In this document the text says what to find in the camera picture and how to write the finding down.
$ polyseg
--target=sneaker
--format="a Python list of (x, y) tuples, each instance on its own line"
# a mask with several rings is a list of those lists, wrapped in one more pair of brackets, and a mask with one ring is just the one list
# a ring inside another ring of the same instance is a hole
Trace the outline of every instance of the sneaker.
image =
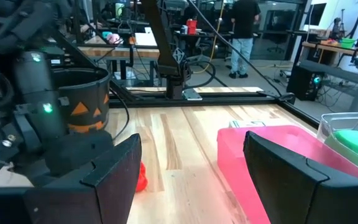
[(248, 78), (248, 74), (239, 75), (239, 78)]
[(230, 73), (230, 74), (229, 74), (229, 77), (230, 77), (230, 78), (237, 78), (237, 73)]

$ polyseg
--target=jeans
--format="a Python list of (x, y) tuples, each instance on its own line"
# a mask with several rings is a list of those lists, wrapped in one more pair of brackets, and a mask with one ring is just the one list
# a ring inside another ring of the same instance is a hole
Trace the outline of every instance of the jeans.
[[(249, 60), (251, 56), (252, 46), (254, 45), (253, 38), (250, 39), (233, 39), (233, 47), (240, 51), (240, 53)], [(240, 75), (245, 75), (248, 71), (248, 64), (243, 59), (240, 58), (233, 49), (231, 51), (231, 73), (238, 72)]]

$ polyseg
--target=red object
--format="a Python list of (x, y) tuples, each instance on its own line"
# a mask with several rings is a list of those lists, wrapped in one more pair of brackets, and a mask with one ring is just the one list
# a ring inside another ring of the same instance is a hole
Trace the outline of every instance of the red object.
[(195, 35), (195, 34), (196, 34), (197, 21), (188, 20), (188, 21), (186, 22), (186, 26), (188, 27), (188, 29), (187, 29), (187, 34), (190, 34), (190, 35)]
[(136, 185), (136, 192), (141, 192), (144, 189), (146, 189), (147, 184), (149, 181), (146, 178), (146, 167), (144, 166), (143, 162), (140, 163), (140, 172), (139, 172), (139, 178), (137, 179), (137, 185)]
[(302, 156), (358, 177), (358, 167), (297, 126), (226, 128), (218, 131), (218, 166), (251, 223), (268, 224), (269, 219), (249, 175), (243, 147), (247, 131)]

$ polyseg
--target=wooden tabletop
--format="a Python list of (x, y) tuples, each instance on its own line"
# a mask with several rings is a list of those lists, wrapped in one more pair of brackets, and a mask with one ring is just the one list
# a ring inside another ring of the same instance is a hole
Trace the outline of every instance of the wooden tabletop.
[[(163, 88), (142, 88), (157, 91)], [(260, 88), (199, 88), (202, 92), (259, 91)], [(316, 130), (277, 105), (134, 108), (118, 141), (142, 138), (142, 161), (149, 186), (137, 193), (130, 224), (248, 223), (219, 170), (218, 130), (233, 120), (294, 124)], [(114, 136), (126, 122), (121, 109), (110, 110), (107, 130)]]
[[(100, 47), (78, 47), (84, 54), (89, 57), (102, 57), (107, 54), (107, 57), (129, 57), (129, 49), (124, 47), (117, 47), (111, 50), (112, 47), (102, 47), (104, 41), (99, 37), (92, 37), (86, 41), (86, 44), (100, 44)], [(137, 49), (134, 50), (134, 57), (158, 58), (160, 51), (158, 49)]]
[[(304, 42), (304, 43), (302, 43), (302, 46), (309, 47), (309, 48), (315, 48), (316, 44), (312, 44), (312, 43), (309, 43), (309, 42)], [(335, 46), (323, 45), (323, 44), (318, 44), (317, 48), (318, 49), (323, 49), (323, 50), (329, 50), (329, 51), (333, 51), (333, 52), (338, 52), (338, 53), (342, 53), (342, 54), (346, 54), (346, 55), (353, 55), (354, 51), (356, 49), (358, 49), (357, 47), (354, 47), (352, 49), (345, 49), (345, 48), (342, 48), (342, 47), (335, 47)]]

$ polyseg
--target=black bucket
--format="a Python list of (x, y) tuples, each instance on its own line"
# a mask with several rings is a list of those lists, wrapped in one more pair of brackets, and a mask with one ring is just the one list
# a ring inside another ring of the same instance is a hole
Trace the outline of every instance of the black bucket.
[(104, 129), (109, 120), (108, 71), (102, 68), (53, 67), (52, 80), (68, 106), (61, 113), (68, 127), (79, 133)]

